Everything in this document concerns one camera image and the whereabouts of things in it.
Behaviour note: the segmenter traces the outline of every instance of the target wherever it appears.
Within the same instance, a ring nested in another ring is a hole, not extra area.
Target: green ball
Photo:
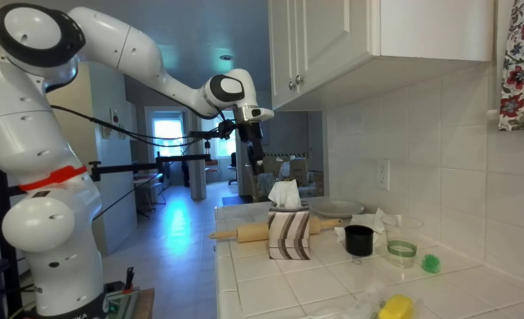
[[[425,258],[423,258],[423,263],[421,263],[421,268],[423,268],[426,274],[439,274],[439,272],[441,272],[439,258],[435,258],[435,256],[425,256]]]

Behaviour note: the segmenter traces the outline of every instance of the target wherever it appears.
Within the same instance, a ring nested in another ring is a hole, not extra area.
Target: paper towel
[[[280,210],[301,210],[297,182],[278,182],[267,196]]]

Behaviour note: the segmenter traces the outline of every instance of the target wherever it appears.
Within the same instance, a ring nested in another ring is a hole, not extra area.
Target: window
[[[163,148],[154,148],[154,157],[180,157],[186,148],[175,148],[184,144],[184,121],[180,112],[172,114],[154,114],[152,116],[152,135],[157,139],[175,139],[175,141],[156,141]]]

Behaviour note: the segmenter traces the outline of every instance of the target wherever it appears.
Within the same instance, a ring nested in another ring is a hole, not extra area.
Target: yellow sponge
[[[379,319],[412,319],[414,302],[403,295],[391,297],[379,313]]]

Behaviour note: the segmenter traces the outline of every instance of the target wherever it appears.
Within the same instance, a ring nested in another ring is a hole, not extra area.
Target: electrical outlet
[[[375,182],[377,189],[389,192],[389,160],[377,160]]]

